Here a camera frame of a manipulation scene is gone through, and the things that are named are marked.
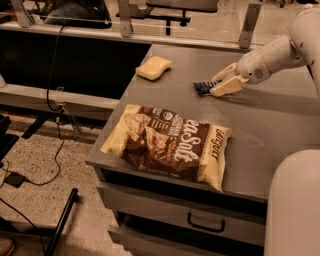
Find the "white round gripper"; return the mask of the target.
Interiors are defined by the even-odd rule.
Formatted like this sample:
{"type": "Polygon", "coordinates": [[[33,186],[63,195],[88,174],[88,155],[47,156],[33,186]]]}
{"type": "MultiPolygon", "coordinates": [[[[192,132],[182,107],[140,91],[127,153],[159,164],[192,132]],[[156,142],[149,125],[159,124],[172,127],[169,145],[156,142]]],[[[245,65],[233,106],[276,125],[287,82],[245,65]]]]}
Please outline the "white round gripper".
{"type": "Polygon", "coordinates": [[[232,63],[212,78],[217,84],[210,90],[215,97],[241,91],[244,84],[258,84],[271,77],[264,52],[261,48],[246,53],[237,63],[232,63]]]}

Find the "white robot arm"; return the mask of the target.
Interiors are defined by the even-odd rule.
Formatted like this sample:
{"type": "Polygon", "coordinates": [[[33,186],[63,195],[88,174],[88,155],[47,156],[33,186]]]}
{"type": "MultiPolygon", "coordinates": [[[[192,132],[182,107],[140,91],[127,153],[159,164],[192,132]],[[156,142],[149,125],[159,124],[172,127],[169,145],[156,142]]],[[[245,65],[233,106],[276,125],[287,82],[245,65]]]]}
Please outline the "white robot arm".
{"type": "MultiPolygon", "coordinates": [[[[213,76],[216,97],[258,84],[283,69],[307,65],[320,83],[320,9],[307,5],[289,33],[250,51],[213,76]]],[[[319,129],[304,120],[285,129],[293,146],[303,149],[277,167],[269,189],[264,256],[320,256],[319,129]]]]}

